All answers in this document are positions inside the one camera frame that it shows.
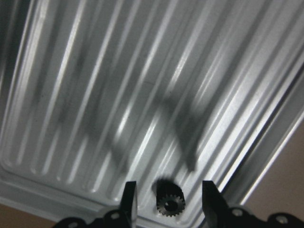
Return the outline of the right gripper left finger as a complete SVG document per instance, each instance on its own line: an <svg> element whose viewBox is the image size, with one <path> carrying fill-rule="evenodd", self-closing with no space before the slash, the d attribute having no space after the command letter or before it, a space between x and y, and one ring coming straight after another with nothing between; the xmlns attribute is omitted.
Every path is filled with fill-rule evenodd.
<svg viewBox="0 0 304 228"><path fill-rule="evenodd" d="M130 226L136 226L137 206L137 183L136 181L128 181L123 190L120 210L125 213Z"/></svg>

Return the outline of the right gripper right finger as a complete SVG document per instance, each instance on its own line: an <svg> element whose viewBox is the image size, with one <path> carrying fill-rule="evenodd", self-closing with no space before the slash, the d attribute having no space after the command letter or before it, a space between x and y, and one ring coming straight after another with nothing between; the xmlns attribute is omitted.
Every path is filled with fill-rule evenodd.
<svg viewBox="0 0 304 228"><path fill-rule="evenodd" d="M202 210L210 228L224 228L228 204L211 180L202 181Z"/></svg>

